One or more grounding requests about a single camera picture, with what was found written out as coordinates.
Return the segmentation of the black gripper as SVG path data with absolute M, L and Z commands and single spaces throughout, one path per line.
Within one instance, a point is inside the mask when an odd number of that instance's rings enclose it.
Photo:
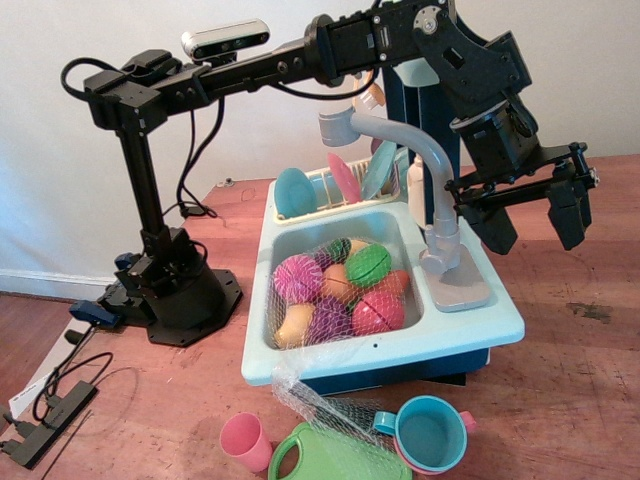
M 475 171 L 449 181 L 446 190 L 490 251 L 506 255 L 517 240 L 503 207 L 546 195 L 548 217 L 563 248 L 584 241 L 591 225 L 588 191 L 598 183 L 584 156 L 585 143 L 541 146 L 537 124 L 517 98 L 474 117 L 456 118 L 450 127 L 460 135 Z

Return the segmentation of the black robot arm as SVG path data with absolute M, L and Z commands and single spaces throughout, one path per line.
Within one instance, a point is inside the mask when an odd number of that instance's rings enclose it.
M 507 208 L 541 198 L 549 200 L 549 219 L 566 249 L 584 240 L 595 172 L 584 144 L 539 143 L 537 122 L 520 98 L 531 77 L 511 33 L 479 37 L 450 1 L 378 1 L 348 17 L 318 16 L 302 38 L 237 58 L 240 49 L 266 38 L 253 26 L 217 29 L 193 39 L 189 63 L 165 50 L 142 52 L 120 68 L 98 62 L 97 73 L 73 91 L 94 123 L 121 142 L 144 245 L 118 262 L 117 282 L 98 301 L 73 305 L 75 318 L 103 328 L 142 326 L 151 341 L 182 347 L 223 328 L 241 298 L 230 272 L 210 268 L 202 246 L 165 224 L 148 136 L 168 117 L 264 86 L 289 92 L 293 83 L 314 79 L 335 87 L 347 75 L 412 60 L 433 70 L 452 111 L 444 122 L 475 165 L 459 179 L 435 180 L 435 196 L 450 202 L 455 216 L 499 254 L 516 240 Z

